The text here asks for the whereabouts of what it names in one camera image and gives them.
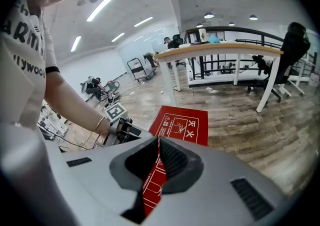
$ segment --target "black office chair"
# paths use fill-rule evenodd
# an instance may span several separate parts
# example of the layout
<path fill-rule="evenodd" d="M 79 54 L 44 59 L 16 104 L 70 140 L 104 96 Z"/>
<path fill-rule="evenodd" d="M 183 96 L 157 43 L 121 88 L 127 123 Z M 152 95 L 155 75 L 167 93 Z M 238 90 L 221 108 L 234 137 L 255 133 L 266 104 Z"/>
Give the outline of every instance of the black office chair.
<path fill-rule="evenodd" d="M 306 28 L 297 22 L 290 23 L 284 37 L 283 45 L 280 49 L 283 51 L 283 54 L 280 57 L 279 68 L 274 81 L 275 85 L 285 84 L 287 82 L 292 66 L 306 54 L 309 47 L 310 42 L 308 40 Z M 263 81 L 256 81 L 255 83 L 250 84 L 247 90 L 251 91 L 252 87 L 263 88 L 265 90 L 273 64 L 269 67 L 262 58 L 257 56 L 254 57 L 254 60 L 258 62 L 258 67 L 261 70 L 264 70 L 265 74 L 268 74 L 269 76 Z M 281 96 L 274 89 L 272 89 L 271 92 L 278 97 L 278 103 L 280 103 Z"/>
<path fill-rule="evenodd" d="M 172 37 L 172 41 L 170 42 L 172 43 L 172 47 L 173 48 L 178 48 L 180 45 L 182 45 L 184 43 L 184 40 L 182 38 L 180 38 L 180 34 L 176 34 L 173 35 Z M 175 65 L 184 65 L 184 67 L 186 67 L 186 63 L 185 62 L 180 62 L 181 60 L 176 60 L 175 61 Z"/>

